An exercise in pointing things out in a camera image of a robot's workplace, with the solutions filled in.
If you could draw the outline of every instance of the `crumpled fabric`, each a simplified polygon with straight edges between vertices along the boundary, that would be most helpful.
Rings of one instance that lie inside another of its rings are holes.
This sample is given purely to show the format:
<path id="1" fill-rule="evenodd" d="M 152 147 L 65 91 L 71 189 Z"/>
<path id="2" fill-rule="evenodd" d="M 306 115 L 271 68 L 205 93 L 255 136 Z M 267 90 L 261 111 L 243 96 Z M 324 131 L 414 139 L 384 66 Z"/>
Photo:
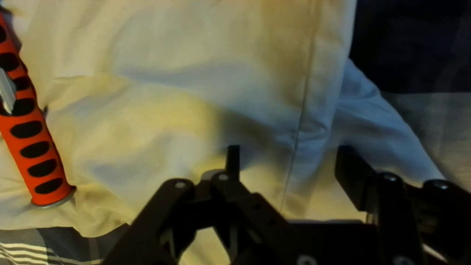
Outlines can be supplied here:
<path id="1" fill-rule="evenodd" d="M 3 5 L 77 193 L 34 208 L 0 144 L 0 230 L 106 234 L 165 180 L 223 168 L 230 144 L 243 184 L 290 218 L 355 215 L 331 169 L 340 143 L 411 183 L 443 178 L 348 59 L 354 0 Z"/>

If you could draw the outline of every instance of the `white fabric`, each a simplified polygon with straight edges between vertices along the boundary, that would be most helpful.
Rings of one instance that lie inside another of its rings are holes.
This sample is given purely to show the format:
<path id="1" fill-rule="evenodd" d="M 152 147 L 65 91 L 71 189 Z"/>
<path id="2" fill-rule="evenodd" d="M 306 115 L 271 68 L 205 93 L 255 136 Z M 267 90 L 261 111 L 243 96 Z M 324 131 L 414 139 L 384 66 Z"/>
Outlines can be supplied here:
<path id="1" fill-rule="evenodd" d="M 36 209 L 0 146 L 2 230 L 105 234 L 131 222 L 165 180 L 221 168 L 228 144 L 243 149 L 243 183 L 290 218 L 352 217 L 331 171 L 339 143 L 411 180 L 442 178 L 348 61 L 355 0 L 3 5 L 78 190 Z"/>

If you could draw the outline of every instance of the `white cloth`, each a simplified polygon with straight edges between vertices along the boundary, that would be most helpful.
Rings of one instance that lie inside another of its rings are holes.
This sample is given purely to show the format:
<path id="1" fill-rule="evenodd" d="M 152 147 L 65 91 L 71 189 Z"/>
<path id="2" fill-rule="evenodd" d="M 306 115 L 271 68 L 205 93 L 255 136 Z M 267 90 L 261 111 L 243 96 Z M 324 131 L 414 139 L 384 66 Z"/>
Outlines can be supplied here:
<path id="1" fill-rule="evenodd" d="M 78 190 L 36 209 L 0 146 L 2 230 L 105 234 L 131 222 L 165 180 L 221 168 L 228 144 L 242 146 L 243 183 L 290 218 L 354 212 L 330 169 L 339 143 L 411 180 L 442 178 L 348 61 L 355 0 L 3 5 Z"/>

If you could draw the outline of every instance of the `seam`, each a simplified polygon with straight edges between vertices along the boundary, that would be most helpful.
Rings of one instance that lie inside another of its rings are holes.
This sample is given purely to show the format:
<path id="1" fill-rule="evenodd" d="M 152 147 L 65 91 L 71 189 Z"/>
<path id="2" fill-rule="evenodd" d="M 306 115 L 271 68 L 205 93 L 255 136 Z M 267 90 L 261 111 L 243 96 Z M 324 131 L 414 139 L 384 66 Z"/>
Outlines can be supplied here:
<path id="1" fill-rule="evenodd" d="M 292 156 L 289 159 L 289 167 L 287 167 L 287 172 L 286 172 L 286 177 L 284 177 L 284 183 L 283 183 L 283 193 L 281 193 L 281 211 L 284 211 L 284 206 L 286 206 L 286 197 L 287 197 L 287 190 L 289 190 L 289 184 L 290 184 L 290 180 L 292 180 L 292 172 L 293 172 L 293 164 L 295 164 L 295 159 L 296 159 L 296 155 L 298 155 L 298 150 L 299 150 L 299 134 L 301 134 L 301 130 L 302 130 L 302 124 L 304 124 L 304 119 L 306 116 L 306 105 L 308 105 L 308 93 L 309 93 L 309 77 L 311 77 L 311 72 L 312 72 L 312 62 L 314 62 L 314 56 L 315 56 L 315 34 L 318 33 L 320 27 L 321 27 L 321 10 L 323 10 L 323 5 L 324 2 L 311 2 L 309 5 L 309 16 L 314 16 L 312 19 L 312 24 L 315 24 L 317 27 L 312 28 L 311 34 L 309 34 L 309 52 L 308 52 L 308 61 L 306 61 L 306 75 L 305 75 L 305 80 L 304 80 L 304 100 L 302 100 L 302 106 L 301 106 L 301 114 L 299 114 L 299 119 L 298 119 L 298 128 L 295 131 L 295 136 L 293 136 L 293 152 L 292 152 Z"/>

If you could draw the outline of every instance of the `orange and black handle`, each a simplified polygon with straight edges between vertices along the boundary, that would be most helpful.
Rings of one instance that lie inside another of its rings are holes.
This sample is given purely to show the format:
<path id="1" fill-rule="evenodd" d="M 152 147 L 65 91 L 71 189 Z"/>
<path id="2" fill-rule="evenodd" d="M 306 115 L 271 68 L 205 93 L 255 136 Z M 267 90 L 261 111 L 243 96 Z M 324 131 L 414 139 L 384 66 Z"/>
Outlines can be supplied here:
<path id="1" fill-rule="evenodd" d="M 15 47 L 9 25 L 0 15 L 0 68 L 16 87 L 12 114 L 0 106 L 0 131 L 27 184 L 33 203 L 52 206 L 74 193 L 62 161 L 37 105 L 34 86 Z"/>

